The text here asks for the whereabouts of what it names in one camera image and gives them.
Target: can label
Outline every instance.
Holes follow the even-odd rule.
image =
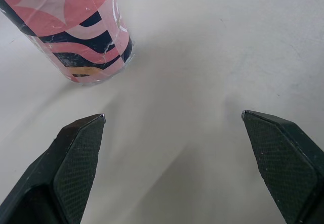
[[[116,0],[0,0],[0,9],[73,81],[103,80],[130,56]]]

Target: gold stripe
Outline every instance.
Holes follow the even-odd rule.
[[[84,66],[84,67],[68,67],[69,71],[71,74],[78,74],[78,75],[94,75],[98,74],[102,70],[97,67],[89,67],[89,66]]]

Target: pink can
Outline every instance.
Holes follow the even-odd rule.
[[[116,0],[0,0],[0,10],[74,82],[105,80],[130,58]]]

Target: white table surface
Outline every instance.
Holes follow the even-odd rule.
[[[69,82],[0,15],[0,200],[76,119],[105,113],[82,223],[285,223],[241,111],[324,148],[324,0],[118,0],[136,55]]]

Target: cylindrical can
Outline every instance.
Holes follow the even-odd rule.
[[[116,0],[0,0],[0,10],[74,82],[105,80],[130,58]]]

